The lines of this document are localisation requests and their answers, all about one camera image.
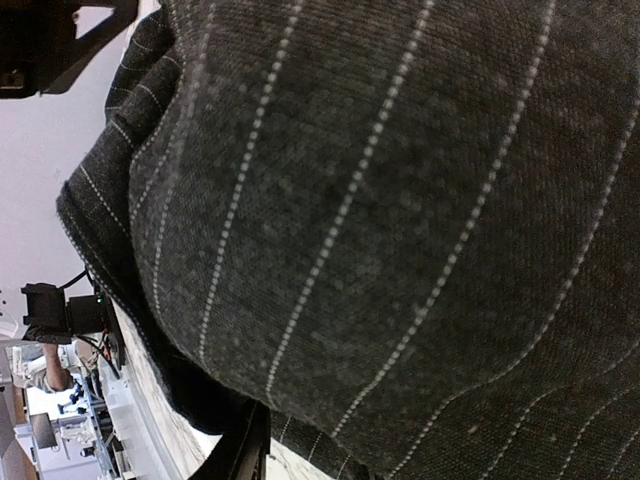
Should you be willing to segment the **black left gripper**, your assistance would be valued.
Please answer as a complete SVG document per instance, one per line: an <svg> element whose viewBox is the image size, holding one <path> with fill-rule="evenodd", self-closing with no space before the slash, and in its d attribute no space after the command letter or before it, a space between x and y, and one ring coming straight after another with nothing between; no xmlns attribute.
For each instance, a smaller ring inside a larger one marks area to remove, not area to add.
<svg viewBox="0 0 640 480"><path fill-rule="evenodd" d="M76 19L84 7L105 8L110 14L79 36ZM66 93L137 16L136 1L3 1L1 97Z"/></svg>

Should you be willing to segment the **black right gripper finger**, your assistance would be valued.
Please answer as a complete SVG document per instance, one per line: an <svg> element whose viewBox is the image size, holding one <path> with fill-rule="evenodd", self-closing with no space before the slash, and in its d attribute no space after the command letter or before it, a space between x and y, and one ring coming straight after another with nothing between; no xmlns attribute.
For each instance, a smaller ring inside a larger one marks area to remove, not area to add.
<svg viewBox="0 0 640 480"><path fill-rule="evenodd" d="M258 401L248 401L189 480L263 480L270 446L271 411Z"/></svg>

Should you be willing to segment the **black pinstriped shirt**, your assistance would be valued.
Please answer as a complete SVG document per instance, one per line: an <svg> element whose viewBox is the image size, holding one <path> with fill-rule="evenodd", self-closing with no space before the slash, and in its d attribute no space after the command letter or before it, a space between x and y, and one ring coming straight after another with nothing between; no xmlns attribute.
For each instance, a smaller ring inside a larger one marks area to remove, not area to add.
<svg viewBox="0 0 640 480"><path fill-rule="evenodd" d="M165 1L57 211L170 405L336 479L639 475L635 1Z"/></svg>

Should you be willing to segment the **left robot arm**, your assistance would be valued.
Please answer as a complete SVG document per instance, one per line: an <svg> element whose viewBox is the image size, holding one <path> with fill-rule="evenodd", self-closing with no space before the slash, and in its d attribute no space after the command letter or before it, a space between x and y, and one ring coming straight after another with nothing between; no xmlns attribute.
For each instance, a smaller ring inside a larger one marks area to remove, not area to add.
<svg viewBox="0 0 640 480"><path fill-rule="evenodd" d="M3 1L1 98L67 93L87 66L139 15L137 1ZM98 287L67 297L69 282L1 281L1 346L68 345L112 327L113 307Z"/></svg>

